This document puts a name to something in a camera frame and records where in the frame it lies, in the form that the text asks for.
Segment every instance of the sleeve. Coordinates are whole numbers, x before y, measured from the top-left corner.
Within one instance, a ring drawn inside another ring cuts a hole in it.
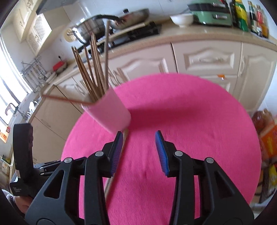
[[[4,193],[4,195],[6,196],[6,198],[8,199],[8,201],[10,202],[10,204],[14,207],[14,209],[16,210],[16,212],[21,215],[23,218],[25,217],[24,213],[22,213],[19,208],[17,207],[16,203],[15,203],[15,200],[14,200],[14,196],[9,193],[8,191],[6,190],[3,190],[2,189],[2,192]]]

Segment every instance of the orange package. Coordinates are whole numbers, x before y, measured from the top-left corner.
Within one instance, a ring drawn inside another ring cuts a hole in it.
[[[277,119],[267,125],[260,133],[263,147],[266,149],[268,157],[277,155]]]

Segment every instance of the metal screw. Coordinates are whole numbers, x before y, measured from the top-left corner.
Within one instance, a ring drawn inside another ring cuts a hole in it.
[[[72,158],[70,157],[67,157],[65,160],[64,160],[65,163],[71,163],[72,162]]]
[[[207,161],[207,163],[213,163],[214,159],[213,158],[207,158],[206,161]]]
[[[95,155],[100,157],[100,156],[104,155],[104,152],[98,151],[98,152],[95,153]]]
[[[182,155],[183,155],[183,153],[182,153],[181,151],[176,151],[174,154],[175,154],[176,156],[182,156]]]

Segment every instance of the pink cup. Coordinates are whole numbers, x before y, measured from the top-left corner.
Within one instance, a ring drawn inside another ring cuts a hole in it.
[[[91,106],[82,105],[82,107],[102,127],[113,134],[123,131],[131,122],[130,112],[112,88],[95,104]]]

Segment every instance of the dish rack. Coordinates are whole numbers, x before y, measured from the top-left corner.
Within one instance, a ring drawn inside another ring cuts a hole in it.
[[[47,72],[39,60],[40,56],[36,57],[31,63],[21,62],[23,65],[21,75],[34,93],[40,91],[47,80]]]

